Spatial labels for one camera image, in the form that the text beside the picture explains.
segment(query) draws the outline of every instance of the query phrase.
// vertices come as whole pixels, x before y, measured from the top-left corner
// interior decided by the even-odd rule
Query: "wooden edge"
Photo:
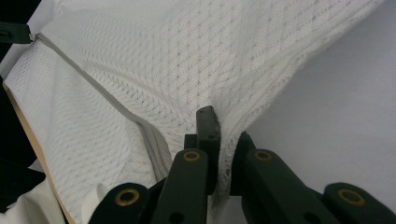
[[[58,192],[56,191],[55,185],[53,184],[52,178],[50,176],[49,167],[47,166],[46,159],[43,154],[43,150],[42,150],[40,144],[38,143],[37,139],[35,138],[35,134],[33,133],[32,129],[30,128],[30,125],[27,122],[26,117],[21,112],[21,109],[18,106],[17,101],[15,100],[14,96],[12,95],[11,90],[9,89],[9,87],[6,85],[5,82],[3,82],[3,87],[8,95],[9,100],[11,101],[12,106],[14,107],[15,112],[17,113],[18,119],[20,120],[20,123],[27,135],[27,138],[29,139],[29,142],[32,145],[33,151],[35,152],[35,155],[37,156],[37,159],[40,162],[41,167],[43,168],[44,173],[47,176],[47,179],[48,179],[50,186],[56,196],[56,199],[58,200],[59,205],[61,206],[62,210],[64,211],[64,215],[66,216],[67,221],[69,222],[69,224],[76,224],[76,222],[73,220],[73,218],[67,212],[66,208],[64,207],[64,204],[62,203],[62,201],[58,195]]]

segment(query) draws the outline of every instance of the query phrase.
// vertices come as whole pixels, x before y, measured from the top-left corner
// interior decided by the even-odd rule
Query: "textured white fabric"
[[[119,1],[64,14],[43,34],[158,128],[173,155],[184,134],[195,133],[196,110],[213,105],[222,140],[212,206],[220,208],[239,134],[299,67],[381,2]],[[99,183],[155,182],[137,126],[42,43],[21,57],[7,84],[77,222],[82,198]]]
[[[4,214],[1,224],[64,224],[64,216],[46,179],[18,198]]]

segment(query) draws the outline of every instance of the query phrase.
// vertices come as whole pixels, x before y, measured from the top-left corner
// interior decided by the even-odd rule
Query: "white fabric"
[[[213,105],[222,140],[211,206],[221,208],[239,134],[298,68],[381,2],[120,0],[66,13],[43,34],[157,127],[173,155],[184,134],[195,133],[196,110]],[[77,223],[82,199],[98,184],[154,184],[136,125],[42,43],[21,57],[7,84]]]
[[[46,179],[0,214],[1,224],[64,224],[61,208]]]

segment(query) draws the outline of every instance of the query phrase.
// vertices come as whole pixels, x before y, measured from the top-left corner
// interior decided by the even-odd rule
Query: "brass rivet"
[[[185,161],[198,161],[201,158],[201,155],[195,151],[189,151],[184,153],[183,158]]]
[[[350,203],[356,206],[366,205],[366,200],[358,192],[351,189],[338,190],[338,196],[340,196],[340,198],[344,200],[346,203]]]
[[[132,197],[130,199],[122,199],[125,194],[132,194]],[[124,189],[117,194],[115,201],[119,206],[128,206],[135,203],[138,199],[139,191],[136,189]]]
[[[270,161],[272,159],[272,155],[268,152],[258,151],[254,153],[254,157],[260,161]]]

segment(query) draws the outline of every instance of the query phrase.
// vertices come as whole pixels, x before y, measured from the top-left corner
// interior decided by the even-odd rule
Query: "brown edge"
[[[66,216],[67,221],[69,222],[69,224],[76,224],[76,222],[73,220],[73,218],[67,212],[66,208],[64,207],[64,204],[62,203],[62,201],[58,195],[58,192],[56,191],[56,188],[53,184],[52,178],[50,177],[50,170],[49,170],[49,167],[47,166],[46,159],[43,154],[43,149],[41,148],[40,144],[38,143],[37,139],[35,138],[35,134],[33,133],[32,129],[30,128],[30,125],[27,122],[26,117],[21,112],[21,109],[18,106],[17,101],[15,100],[14,96],[12,95],[11,90],[6,85],[6,82],[3,82],[3,88],[8,95],[9,101],[11,101],[11,104],[14,107],[15,113],[17,113],[18,119],[20,120],[20,123],[27,135],[27,138],[29,139],[29,142],[32,145],[33,151],[35,152],[35,155],[37,156],[37,159],[40,162],[40,165],[43,168],[44,173],[47,176],[47,179],[50,183],[50,186],[52,187],[52,190],[56,196],[56,199],[58,200],[59,205],[61,206],[62,210],[64,211],[64,215]]]

